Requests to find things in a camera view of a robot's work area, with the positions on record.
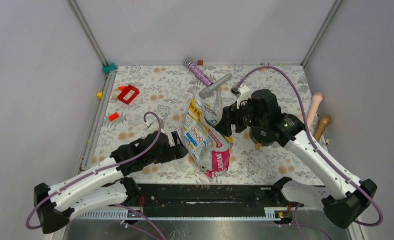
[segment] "glittery microphone handle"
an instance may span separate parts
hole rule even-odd
[[[191,62],[189,59],[185,60],[184,65],[189,68],[189,70],[202,81],[207,87],[213,84],[213,82],[209,79],[209,77],[198,68],[195,63]]]

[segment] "tabletop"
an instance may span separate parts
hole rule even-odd
[[[222,89],[223,104],[230,105],[236,97],[229,91],[249,71],[253,65],[205,65],[201,69],[213,81],[225,74],[232,73],[232,79]],[[311,102],[311,93],[302,66],[278,66],[296,85],[307,113]],[[297,97],[287,80],[272,69],[261,69],[253,73],[244,82],[252,91],[269,89],[276,96],[282,111],[298,116],[301,111]],[[117,99],[118,87],[133,85],[140,93],[129,104]],[[166,133],[180,133],[183,117],[192,98],[192,89],[205,86],[182,65],[126,65],[119,66],[111,91],[111,97],[105,113],[103,125],[93,157],[92,165],[110,155],[118,146],[143,138],[148,133],[143,115],[147,111],[155,112],[165,121]],[[214,97],[207,98],[209,103]],[[109,121],[108,116],[117,112],[120,116]],[[312,131],[316,127],[315,119]],[[294,154],[274,143],[271,146],[254,148],[248,129],[242,133],[233,133],[229,170],[213,178],[206,176],[195,164],[191,156],[163,164],[151,164],[142,171],[135,172],[137,183],[147,184],[237,184],[237,185],[271,185],[280,178],[291,177],[302,184],[322,185],[318,177]]]

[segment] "white wall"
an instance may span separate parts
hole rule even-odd
[[[334,157],[378,185],[384,222],[369,239],[394,239],[394,0],[344,1],[306,72],[332,115]],[[377,220],[373,207],[362,217]]]
[[[117,64],[300,64],[334,0],[77,0]]]
[[[33,187],[73,176],[102,81],[66,1],[0,0],[0,240],[43,239]]]

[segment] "red toy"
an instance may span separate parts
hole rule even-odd
[[[132,86],[128,85],[127,87],[123,88],[122,93],[118,96],[119,100],[129,104],[139,93],[139,90]]]
[[[112,115],[110,115],[108,117],[108,119],[110,120],[110,122],[112,122],[114,119],[118,118],[119,114],[117,112],[113,113]]]

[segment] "green object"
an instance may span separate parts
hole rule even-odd
[[[114,63],[112,63],[111,65],[109,65],[109,66],[105,66],[105,67],[103,67],[103,72],[104,73],[109,73],[111,70],[114,70],[114,69],[116,69],[117,67],[116,67],[116,65],[114,64]]]

